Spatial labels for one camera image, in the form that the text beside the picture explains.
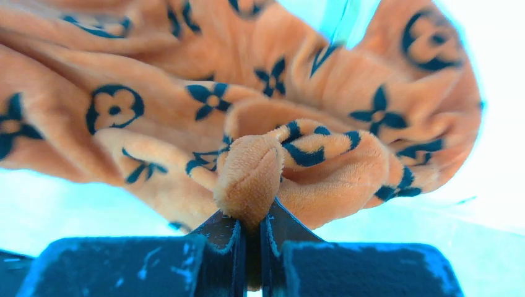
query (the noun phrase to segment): patterned fabric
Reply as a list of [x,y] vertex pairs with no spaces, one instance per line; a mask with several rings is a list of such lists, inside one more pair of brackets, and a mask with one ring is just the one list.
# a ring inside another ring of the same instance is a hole
[[352,49],[270,0],[37,2],[0,4],[0,166],[123,187],[185,231],[275,196],[317,228],[438,189],[477,138],[430,0],[382,0]]

